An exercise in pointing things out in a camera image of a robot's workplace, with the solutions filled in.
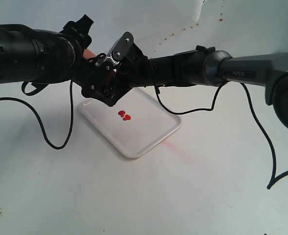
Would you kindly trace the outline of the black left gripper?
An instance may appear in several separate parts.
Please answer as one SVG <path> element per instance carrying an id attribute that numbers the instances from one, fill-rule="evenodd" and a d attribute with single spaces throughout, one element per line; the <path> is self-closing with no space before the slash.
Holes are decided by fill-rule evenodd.
<path id="1" fill-rule="evenodd" d="M 79 86 L 84 73 L 84 63 L 90 65 L 90 62 L 82 57 L 74 72 L 73 81 Z M 108 62 L 103 63 L 92 76 L 92 81 L 83 87 L 80 86 L 82 96 L 85 98 L 93 98 L 108 106 L 112 106 L 113 104 L 110 101 L 111 96 L 114 93 L 114 85 L 111 84 L 112 74 L 112 64 Z"/>

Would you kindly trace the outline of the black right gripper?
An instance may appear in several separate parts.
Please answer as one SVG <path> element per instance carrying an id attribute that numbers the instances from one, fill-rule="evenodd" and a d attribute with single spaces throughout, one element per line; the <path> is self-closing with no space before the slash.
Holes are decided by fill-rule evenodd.
<path id="1" fill-rule="evenodd" d="M 113 76 L 110 95 L 104 103 L 112 107 L 131 89 L 154 85 L 153 69 L 137 45 L 131 46 Z"/>

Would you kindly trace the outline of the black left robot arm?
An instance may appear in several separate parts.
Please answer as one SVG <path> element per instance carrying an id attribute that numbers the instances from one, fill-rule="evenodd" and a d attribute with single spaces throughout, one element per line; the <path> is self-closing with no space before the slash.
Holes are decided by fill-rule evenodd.
<path id="1" fill-rule="evenodd" d="M 49 84 L 73 80 L 85 98 L 107 105 L 109 90 L 101 87 L 96 77 L 108 71 L 97 68 L 95 60 L 83 56 L 91 44 L 89 30 L 93 20 L 84 16 L 68 22 L 61 32 L 31 29 L 23 24 L 0 24 L 0 84 L 31 83 L 34 95 Z"/>

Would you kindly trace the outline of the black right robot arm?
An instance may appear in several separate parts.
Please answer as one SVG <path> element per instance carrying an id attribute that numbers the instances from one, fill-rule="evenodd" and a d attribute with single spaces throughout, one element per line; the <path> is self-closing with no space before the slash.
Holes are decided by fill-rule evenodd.
<path id="1" fill-rule="evenodd" d="M 288 52 L 233 57 L 214 47 L 148 59 L 137 56 L 117 68 L 105 104 L 113 106 L 130 89 L 146 86 L 218 87 L 238 82 L 265 88 L 265 103 L 288 129 Z"/>

